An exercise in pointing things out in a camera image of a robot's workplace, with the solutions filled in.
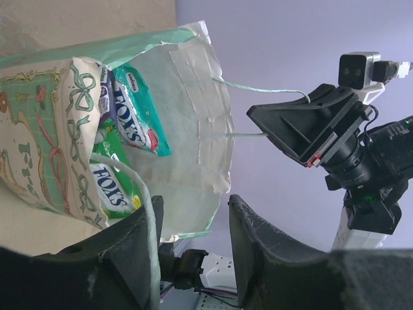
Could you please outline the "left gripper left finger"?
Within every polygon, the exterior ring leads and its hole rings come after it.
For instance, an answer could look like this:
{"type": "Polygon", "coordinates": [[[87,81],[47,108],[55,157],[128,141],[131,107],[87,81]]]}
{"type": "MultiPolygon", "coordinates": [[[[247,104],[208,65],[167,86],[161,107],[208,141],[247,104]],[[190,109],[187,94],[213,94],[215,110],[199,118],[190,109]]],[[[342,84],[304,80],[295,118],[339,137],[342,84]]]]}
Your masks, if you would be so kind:
{"type": "Polygon", "coordinates": [[[1,309],[148,309],[144,209],[57,254],[1,248],[1,309]]]}

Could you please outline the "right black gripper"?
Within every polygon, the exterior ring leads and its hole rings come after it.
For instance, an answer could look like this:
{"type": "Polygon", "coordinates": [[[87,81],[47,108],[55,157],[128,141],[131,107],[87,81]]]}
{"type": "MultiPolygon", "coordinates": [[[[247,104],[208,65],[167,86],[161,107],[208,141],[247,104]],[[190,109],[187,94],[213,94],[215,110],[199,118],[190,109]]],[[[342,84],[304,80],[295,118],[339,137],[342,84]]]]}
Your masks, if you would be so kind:
{"type": "Polygon", "coordinates": [[[371,108],[348,87],[321,84],[308,96],[253,105],[247,116],[285,155],[306,167],[323,167],[328,181],[371,179],[371,157],[359,138],[371,108]]]}

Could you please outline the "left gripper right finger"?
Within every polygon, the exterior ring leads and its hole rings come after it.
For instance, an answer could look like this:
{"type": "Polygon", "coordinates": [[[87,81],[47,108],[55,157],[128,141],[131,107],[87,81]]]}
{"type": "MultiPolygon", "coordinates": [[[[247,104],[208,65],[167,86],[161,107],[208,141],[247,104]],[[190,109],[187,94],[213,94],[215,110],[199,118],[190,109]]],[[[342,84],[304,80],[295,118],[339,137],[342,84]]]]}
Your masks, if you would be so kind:
{"type": "Polygon", "coordinates": [[[410,249],[325,253],[279,230],[236,194],[228,207],[242,308],[412,308],[410,249]]]}

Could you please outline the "green Fox's candy bag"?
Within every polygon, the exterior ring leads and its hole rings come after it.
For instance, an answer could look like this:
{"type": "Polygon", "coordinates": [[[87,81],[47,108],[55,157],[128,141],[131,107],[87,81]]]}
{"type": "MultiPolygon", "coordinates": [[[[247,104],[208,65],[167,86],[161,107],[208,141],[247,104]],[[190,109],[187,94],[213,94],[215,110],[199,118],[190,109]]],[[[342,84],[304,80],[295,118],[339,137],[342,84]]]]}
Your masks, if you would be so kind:
{"type": "MultiPolygon", "coordinates": [[[[130,165],[118,133],[114,130],[98,130],[93,152],[130,165]]],[[[98,162],[91,162],[90,168],[103,211],[110,220],[126,218],[142,206],[141,191],[126,173],[98,162]]]]}

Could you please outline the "teal Fox's candy bag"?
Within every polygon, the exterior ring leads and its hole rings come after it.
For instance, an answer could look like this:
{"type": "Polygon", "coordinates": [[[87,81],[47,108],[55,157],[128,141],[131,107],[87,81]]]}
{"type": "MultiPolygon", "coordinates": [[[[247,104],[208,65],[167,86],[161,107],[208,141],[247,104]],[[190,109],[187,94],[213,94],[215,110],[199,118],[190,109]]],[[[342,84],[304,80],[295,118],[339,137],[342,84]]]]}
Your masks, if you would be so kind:
{"type": "Polygon", "coordinates": [[[159,157],[171,155],[149,87],[141,74],[130,63],[115,68],[113,74],[117,129],[123,141],[159,157]]]}

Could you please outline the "purple Fox's candy bag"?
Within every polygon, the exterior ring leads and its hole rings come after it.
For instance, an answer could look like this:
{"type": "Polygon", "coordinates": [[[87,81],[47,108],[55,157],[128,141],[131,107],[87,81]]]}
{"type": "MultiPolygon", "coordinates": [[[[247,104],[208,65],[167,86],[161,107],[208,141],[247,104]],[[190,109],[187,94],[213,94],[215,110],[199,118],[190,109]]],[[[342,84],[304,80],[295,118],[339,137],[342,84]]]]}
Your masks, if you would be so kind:
{"type": "Polygon", "coordinates": [[[98,101],[100,112],[99,128],[117,125],[117,110],[114,96],[114,74],[106,66],[99,65],[101,93],[98,101]]]}

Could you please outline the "green floral paper bag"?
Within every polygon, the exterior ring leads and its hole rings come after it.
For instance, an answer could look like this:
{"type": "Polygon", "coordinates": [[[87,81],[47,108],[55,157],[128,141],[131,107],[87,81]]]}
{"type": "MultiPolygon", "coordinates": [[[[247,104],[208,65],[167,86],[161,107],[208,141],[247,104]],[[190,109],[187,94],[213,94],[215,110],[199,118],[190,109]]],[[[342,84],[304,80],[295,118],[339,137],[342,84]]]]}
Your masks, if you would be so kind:
{"type": "Polygon", "coordinates": [[[228,86],[204,21],[4,57],[1,179],[99,229],[160,195],[162,242],[204,236],[231,188],[228,86]]]}

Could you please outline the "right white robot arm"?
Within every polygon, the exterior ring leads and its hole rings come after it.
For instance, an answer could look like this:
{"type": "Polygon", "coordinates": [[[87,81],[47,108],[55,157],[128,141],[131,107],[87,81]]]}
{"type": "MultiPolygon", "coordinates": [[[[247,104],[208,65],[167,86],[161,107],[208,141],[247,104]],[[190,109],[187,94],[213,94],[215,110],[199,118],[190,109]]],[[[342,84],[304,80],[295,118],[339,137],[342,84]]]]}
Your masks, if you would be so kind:
{"type": "Polygon", "coordinates": [[[247,114],[284,155],[324,168],[329,190],[345,190],[334,248],[375,248],[394,233],[412,179],[411,117],[371,127],[377,108],[355,90],[329,84],[247,114]]]}

